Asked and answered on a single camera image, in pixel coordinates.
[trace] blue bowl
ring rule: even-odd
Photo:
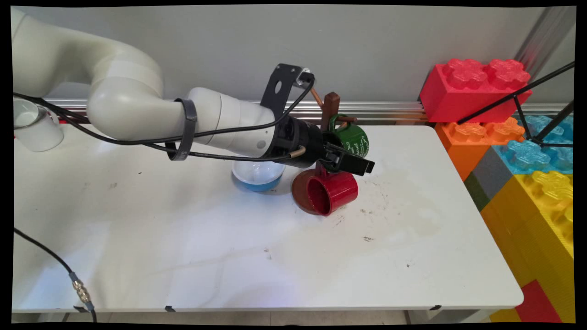
[[[264,183],[264,184],[250,184],[250,183],[246,183],[246,182],[242,182],[242,184],[245,185],[245,187],[249,190],[252,191],[266,191],[266,190],[270,190],[273,189],[275,187],[277,187],[277,184],[279,183],[279,180],[281,179],[281,176],[279,176],[277,179],[269,182],[269,183]]]
[[[266,191],[275,188],[285,171],[285,165],[272,161],[235,161],[232,173],[252,191]]]

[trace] giant lego block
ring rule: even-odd
[[[529,79],[524,66],[513,59],[494,59],[485,66],[473,59],[451,59],[445,65],[434,66],[420,100],[430,122],[457,122],[526,86]],[[531,94],[529,90],[519,95],[519,102],[524,103]],[[516,109],[510,100],[470,122],[504,122]]]
[[[536,134],[540,133],[540,131],[542,131],[542,129],[544,129],[544,127],[546,127],[546,125],[552,121],[551,118],[546,116],[526,116],[525,118],[526,124],[528,124],[528,130],[530,131],[530,134],[532,134],[532,136],[535,136]],[[554,127],[550,131],[550,133],[546,135],[544,140],[561,140],[563,138],[562,135],[564,131],[565,130],[559,124],[557,127]]]
[[[540,282],[548,300],[560,316],[562,322],[575,322],[575,267],[573,258],[566,253],[563,244],[542,241],[547,237],[545,231],[537,234],[533,225],[547,221],[548,217],[536,216],[512,233],[528,267]]]
[[[464,184],[469,195],[473,199],[473,203],[475,203],[475,206],[477,207],[477,211],[481,212],[487,203],[489,203],[489,198],[485,195],[485,192],[483,191],[483,188],[481,188],[479,181],[477,181],[475,174],[469,174],[465,179]]]
[[[563,139],[572,141],[573,140],[573,117],[566,117],[562,120],[562,122],[558,125],[562,129],[564,129],[564,133],[562,134]]]
[[[573,186],[561,173],[535,171],[529,176],[512,176],[491,201],[513,233],[538,215],[551,217],[572,207]]]
[[[550,156],[530,141],[491,146],[473,169],[483,191],[492,199],[514,174],[531,174],[548,167]]]
[[[514,175],[483,209],[484,219],[489,212],[502,220],[563,322],[575,322],[573,186],[569,176],[555,171]],[[501,249],[506,243],[498,245]]]
[[[437,123],[434,129],[464,181],[489,149],[485,127],[475,123]]]
[[[491,322],[521,322],[518,311],[515,308],[501,309],[489,316]]]
[[[437,123],[434,129],[463,181],[490,145],[523,140],[524,134],[524,128],[512,117],[503,123]]]
[[[492,201],[481,210],[481,216],[485,221],[489,232],[493,236],[497,247],[500,249],[501,254],[504,256],[505,262],[507,262],[512,274],[518,282],[518,285],[523,287],[535,280],[536,276],[530,270],[526,259],[508,232],[503,220],[499,217]]]
[[[522,322],[562,322],[538,281],[522,287],[522,293],[524,302],[515,308]]]

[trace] black metal rod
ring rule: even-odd
[[[497,100],[497,101],[493,102],[492,104],[490,104],[490,105],[488,105],[488,106],[484,107],[483,109],[481,109],[481,110],[479,110],[479,111],[476,111],[476,112],[474,112],[474,113],[472,113],[472,114],[468,115],[467,117],[465,117],[465,118],[463,118],[463,119],[459,120],[457,123],[460,125],[460,124],[462,124],[462,123],[464,123],[464,122],[467,122],[467,121],[469,121],[469,120],[471,120],[471,119],[473,119],[473,118],[475,118],[475,117],[479,116],[480,114],[482,114],[482,113],[485,113],[485,112],[487,112],[487,111],[491,110],[492,108],[494,108],[494,107],[496,107],[496,106],[498,106],[498,105],[500,105],[500,104],[502,104],[502,103],[504,103],[504,102],[506,102],[506,101],[509,101],[509,100],[513,99],[513,98],[514,98],[514,96],[520,95],[520,94],[522,94],[522,93],[526,92],[527,90],[530,90],[530,89],[532,89],[532,88],[534,88],[534,87],[536,87],[536,86],[538,86],[538,85],[542,84],[543,82],[545,82],[545,81],[547,81],[547,80],[550,80],[550,79],[552,79],[552,78],[554,78],[554,77],[556,77],[556,76],[560,75],[560,74],[561,74],[561,73],[563,73],[564,71],[567,71],[567,70],[569,70],[569,69],[572,69],[572,68],[574,68],[574,67],[575,67],[575,61],[573,61],[573,62],[571,62],[571,63],[569,63],[569,64],[567,64],[567,65],[563,66],[562,68],[560,68],[560,69],[558,69],[558,70],[556,70],[556,71],[553,71],[553,72],[551,72],[551,73],[547,74],[546,76],[544,76],[544,77],[542,77],[542,78],[540,78],[540,79],[538,79],[538,80],[536,80],[536,81],[534,81],[534,82],[532,82],[532,83],[528,84],[528,85],[527,85],[527,86],[525,86],[525,87],[522,87],[522,88],[520,88],[520,89],[516,90],[514,93],[511,93],[511,94],[509,94],[509,95],[507,95],[507,96],[504,96],[504,97],[502,97],[501,99],[499,99],[499,100]]]
[[[566,143],[543,143],[540,145],[541,147],[567,147],[573,148],[573,144],[566,144]]]
[[[575,100],[571,101],[569,104],[565,106],[564,109],[561,110],[552,120],[548,123],[544,128],[536,135],[536,139],[542,141],[548,133],[550,133],[557,125],[563,121],[568,115],[573,112],[573,104]]]
[[[526,117],[524,116],[524,112],[522,111],[522,106],[519,103],[518,96],[514,96],[515,106],[518,108],[519,119],[522,121],[524,125],[524,130],[526,131],[526,139],[531,139],[532,134],[530,134],[530,129],[528,128],[528,123],[526,122]]]

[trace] red lego block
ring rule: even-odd
[[[431,123],[457,122],[500,98],[527,85],[530,74],[516,60],[494,59],[483,66],[473,59],[452,59],[436,65],[420,92],[420,100]],[[524,103],[529,90],[518,96]],[[485,112],[468,122],[502,123],[516,111],[513,100]]]
[[[524,302],[515,308],[522,322],[562,323],[537,280],[522,287]]]

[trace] cable connector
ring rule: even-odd
[[[88,311],[92,311],[94,305],[90,298],[90,293],[87,291],[86,287],[83,286],[82,280],[77,278],[77,275],[74,272],[69,273],[69,278],[72,280],[73,288],[77,292],[79,299],[86,305]]]

